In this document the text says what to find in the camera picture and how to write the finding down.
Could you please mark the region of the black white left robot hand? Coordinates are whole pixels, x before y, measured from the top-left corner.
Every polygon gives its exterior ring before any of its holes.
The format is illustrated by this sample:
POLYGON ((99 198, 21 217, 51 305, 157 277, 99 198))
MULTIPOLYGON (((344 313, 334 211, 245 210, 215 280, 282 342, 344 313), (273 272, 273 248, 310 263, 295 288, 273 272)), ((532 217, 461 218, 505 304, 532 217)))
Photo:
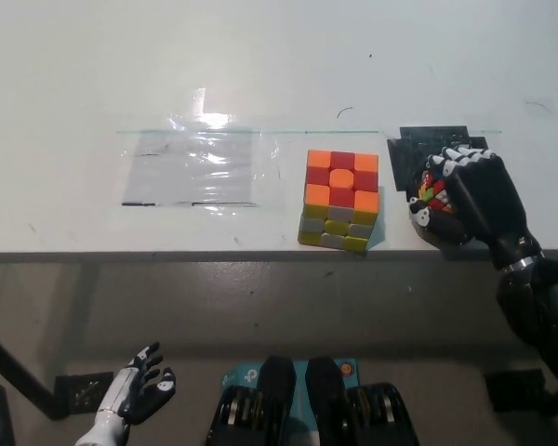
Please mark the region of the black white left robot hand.
POLYGON ((155 342, 142 349, 123 367, 109 386, 97 414, 113 413, 137 426, 158 412, 176 393, 176 376, 170 367, 162 372, 163 361, 155 342))

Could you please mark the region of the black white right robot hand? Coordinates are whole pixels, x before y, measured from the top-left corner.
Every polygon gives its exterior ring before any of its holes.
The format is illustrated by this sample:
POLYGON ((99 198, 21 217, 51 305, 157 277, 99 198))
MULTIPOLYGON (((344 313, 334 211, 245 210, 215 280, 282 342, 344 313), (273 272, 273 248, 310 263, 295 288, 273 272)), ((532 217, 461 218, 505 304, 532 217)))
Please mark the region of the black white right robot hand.
POLYGON ((500 156, 466 144, 428 156, 406 199, 412 223, 439 243, 484 243, 496 269, 542 256, 526 212, 500 156))

